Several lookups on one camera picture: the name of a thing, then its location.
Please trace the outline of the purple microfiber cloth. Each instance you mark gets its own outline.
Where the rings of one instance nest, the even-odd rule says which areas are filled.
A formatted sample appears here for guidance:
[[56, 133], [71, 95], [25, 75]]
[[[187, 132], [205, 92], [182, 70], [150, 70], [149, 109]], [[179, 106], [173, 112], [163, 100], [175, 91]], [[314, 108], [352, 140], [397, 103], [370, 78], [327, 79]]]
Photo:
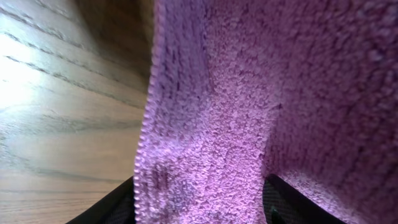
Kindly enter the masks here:
[[397, 222], [397, 2], [156, 1], [138, 223], [264, 223], [275, 174]]

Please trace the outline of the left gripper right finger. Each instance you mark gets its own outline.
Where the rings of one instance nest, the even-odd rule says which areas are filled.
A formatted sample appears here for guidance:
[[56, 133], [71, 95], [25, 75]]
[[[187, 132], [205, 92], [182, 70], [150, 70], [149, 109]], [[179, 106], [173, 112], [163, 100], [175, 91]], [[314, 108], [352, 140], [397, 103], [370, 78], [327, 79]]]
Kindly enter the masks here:
[[268, 224], [345, 224], [275, 174], [265, 178], [262, 206]]

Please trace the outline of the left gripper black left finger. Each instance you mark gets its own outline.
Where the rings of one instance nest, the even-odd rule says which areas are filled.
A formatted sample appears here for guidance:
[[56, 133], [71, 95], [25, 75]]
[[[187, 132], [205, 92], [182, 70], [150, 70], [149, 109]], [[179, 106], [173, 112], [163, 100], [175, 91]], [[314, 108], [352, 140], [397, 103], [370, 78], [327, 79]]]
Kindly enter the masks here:
[[136, 224], [133, 177], [67, 224]]

